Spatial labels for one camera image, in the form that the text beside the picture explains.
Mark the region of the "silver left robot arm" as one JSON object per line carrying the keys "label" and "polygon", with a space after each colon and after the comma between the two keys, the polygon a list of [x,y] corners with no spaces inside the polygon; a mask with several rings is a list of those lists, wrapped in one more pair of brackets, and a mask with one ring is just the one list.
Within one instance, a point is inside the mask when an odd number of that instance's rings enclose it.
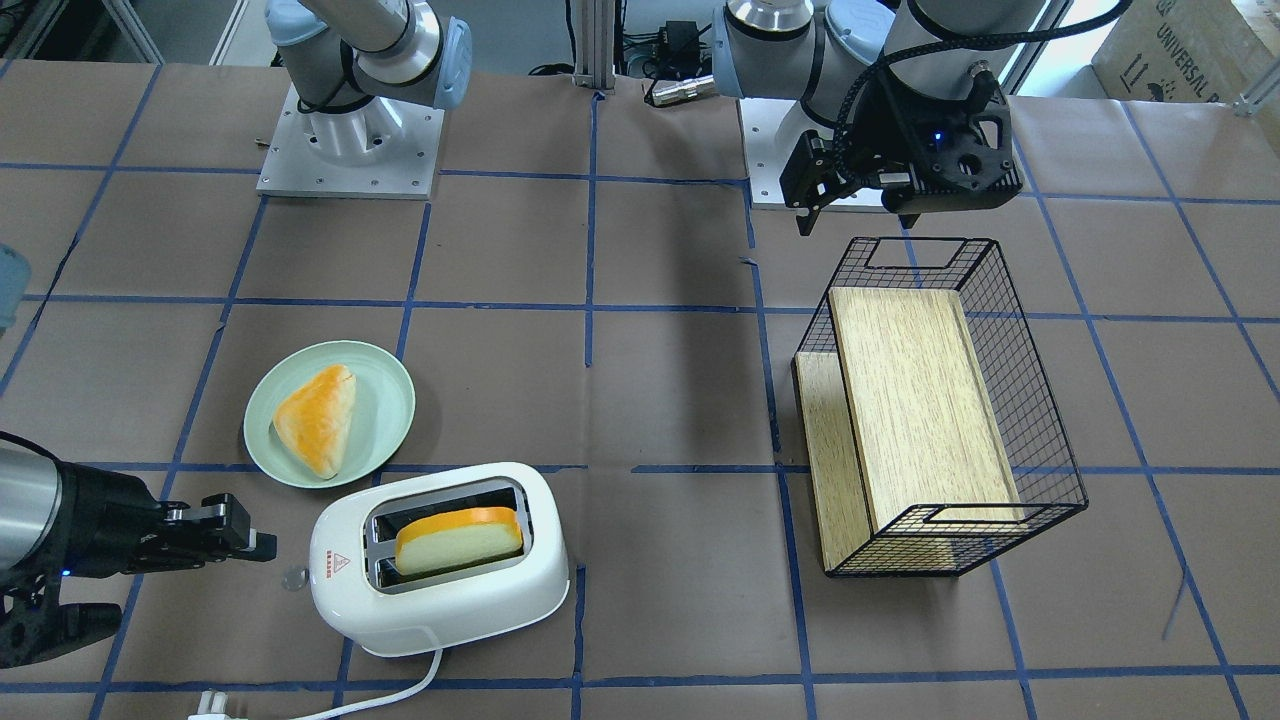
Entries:
{"label": "silver left robot arm", "polygon": [[996,209],[1021,192],[1000,76],[1014,47],[1083,35],[1100,15],[1037,28],[1041,1],[727,1],[712,69],[730,97],[788,100],[812,123],[780,172],[797,231],[863,190],[902,228]]}

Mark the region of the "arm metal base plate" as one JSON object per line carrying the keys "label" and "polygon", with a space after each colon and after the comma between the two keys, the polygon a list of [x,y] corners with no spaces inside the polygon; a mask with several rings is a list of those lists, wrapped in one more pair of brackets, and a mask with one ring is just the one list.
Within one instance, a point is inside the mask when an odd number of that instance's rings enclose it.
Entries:
{"label": "arm metal base plate", "polygon": [[788,211],[780,176],[800,136],[814,129],[829,140],[833,131],[812,120],[795,100],[744,97],[739,113],[753,204]]}
{"label": "arm metal base plate", "polygon": [[445,111],[375,97],[356,111],[303,114],[289,88],[256,190],[291,199],[433,195]]}

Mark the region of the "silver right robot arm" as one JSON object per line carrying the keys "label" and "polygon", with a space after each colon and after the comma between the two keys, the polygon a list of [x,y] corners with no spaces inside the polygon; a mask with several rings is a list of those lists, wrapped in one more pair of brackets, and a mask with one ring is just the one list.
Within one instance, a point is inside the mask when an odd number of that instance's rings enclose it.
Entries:
{"label": "silver right robot arm", "polygon": [[[259,181],[279,197],[426,199],[445,113],[463,100],[474,37],[426,1],[270,1],[289,73]],[[133,477],[3,436],[3,597],[50,610],[64,577],[270,560],[274,539],[229,500],[165,509]]]}

